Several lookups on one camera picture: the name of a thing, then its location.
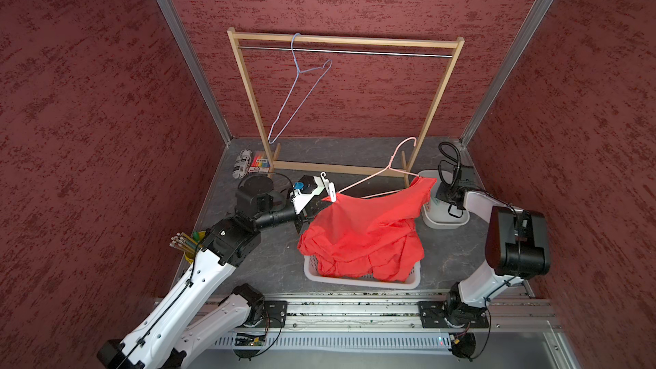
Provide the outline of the white clothespin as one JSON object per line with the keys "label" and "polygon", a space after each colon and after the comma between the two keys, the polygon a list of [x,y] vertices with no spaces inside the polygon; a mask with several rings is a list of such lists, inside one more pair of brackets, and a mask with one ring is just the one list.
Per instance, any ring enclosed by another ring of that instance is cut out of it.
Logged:
{"label": "white clothespin", "polygon": [[321,182],[322,182],[322,184],[323,184],[323,186],[326,190],[326,193],[328,194],[328,196],[330,198],[330,201],[332,203],[336,203],[336,201],[337,201],[337,192],[336,192],[336,188],[335,188],[333,182],[329,181],[329,179],[326,175],[326,172],[321,172],[319,177],[320,177]]}

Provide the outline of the pink wire hanger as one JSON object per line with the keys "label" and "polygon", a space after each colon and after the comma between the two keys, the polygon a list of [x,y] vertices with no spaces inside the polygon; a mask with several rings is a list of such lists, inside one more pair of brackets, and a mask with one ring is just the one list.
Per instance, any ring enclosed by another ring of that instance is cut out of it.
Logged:
{"label": "pink wire hanger", "polygon": [[[418,177],[419,177],[418,174],[412,173],[409,170],[408,162],[407,162],[406,156],[405,156],[405,151],[401,149],[401,147],[403,147],[403,145],[405,145],[406,143],[409,143],[409,142],[412,142],[413,147],[416,147],[417,143],[418,143],[418,138],[415,138],[415,137],[405,138],[398,145],[396,145],[394,153],[391,155],[391,158],[389,159],[388,164],[387,164],[386,167],[380,169],[379,171],[377,171],[377,172],[375,172],[371,175],[368,175],[364,179],[361,179],[360,181],[357,181],[354,184],[351,184],[350,186],[346,186],[345,188],[338,191],[338,194],[343,195],[345,192],[347,192],[348,190],[354,188],[355,186],[360,186],[364,183],[367,183],[367,181],[369,181],[371,179],[374,179],[376,177],[379,177],[379,176],[387,177],[387,176],[390,176],[390,175],[393,175],[393,174],[400,174],[401,177],[403,177],[403,179],[406,179],[406,178],[409,179],[410,177],[414,177],[415,179],[418,179]],[[403,168],[401,168],[401,169],[393,167],[394,161],[396,159],[396,155],[399,152],[401,152],[401,164],[403,165]]]}

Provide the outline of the light blue wire hanger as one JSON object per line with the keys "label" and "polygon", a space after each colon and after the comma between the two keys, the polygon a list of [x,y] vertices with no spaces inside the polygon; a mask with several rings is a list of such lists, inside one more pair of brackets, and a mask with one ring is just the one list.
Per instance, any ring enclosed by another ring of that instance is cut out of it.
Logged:
{"label": "light blue wire hanger", "polygon": [[320,64],[303,68],[297,56],[296,47],[297,39],[301,36],[302,34],[300,32],[295,32],[290,41],[289,50],[295,69],[295,76],[269,128],[268,136],[266,136],[268,145],[273,145],[287,131],[319,83],[331,71],[333,65],[331,59],[326,59]]}

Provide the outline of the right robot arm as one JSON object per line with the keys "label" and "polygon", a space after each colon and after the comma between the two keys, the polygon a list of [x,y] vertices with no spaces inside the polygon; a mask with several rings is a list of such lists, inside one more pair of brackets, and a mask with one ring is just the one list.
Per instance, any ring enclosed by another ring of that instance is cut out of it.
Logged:
{"label": "right robot arm", "polygon": [[437,170],[440,183],[427,210],[439,213],[437,224],[458,227],[457,220],[475,214],[488,224],[484,262],[467,279],[452,286],[441,307],[450,328],[468,329],[491,319],[488,305],[505,289],[551,268],[548,223],[545,215],[490,196],[463,179],[463,167]]}

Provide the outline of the red tank top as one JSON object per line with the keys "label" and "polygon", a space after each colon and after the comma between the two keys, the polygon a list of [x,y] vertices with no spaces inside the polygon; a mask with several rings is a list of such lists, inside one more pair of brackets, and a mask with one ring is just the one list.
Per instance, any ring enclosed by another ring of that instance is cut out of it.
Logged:
{"label": "red tank top", "polygon": [[318,262],[327,278],[372,275],[385,282],[404,281],[425,257],[416,229],[429,203],[435,179],[419,177],[407,189],[388,196],[358,198],[337,194],[300,235],[297,248]]}

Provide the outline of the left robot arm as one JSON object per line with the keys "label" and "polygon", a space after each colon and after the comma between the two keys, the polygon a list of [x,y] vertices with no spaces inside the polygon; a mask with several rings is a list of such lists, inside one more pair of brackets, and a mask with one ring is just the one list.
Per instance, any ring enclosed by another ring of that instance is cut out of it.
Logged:
{"label": "left robot arm", "polygon": [[236,287],[211,313],[196,314],[260,244],[262,231],[279,225],[302,229],[317,209],[309,206],[335,186],[325,174],[303,176],[277,191],[265,174],[251,174],[236,191],[233,215],[210,227],[194,250],[191,266],[153,312],[122,339],[97,353],[106,368],[186,368],[219,337],[242,325],[267,321],[264,297],[252,286]]}

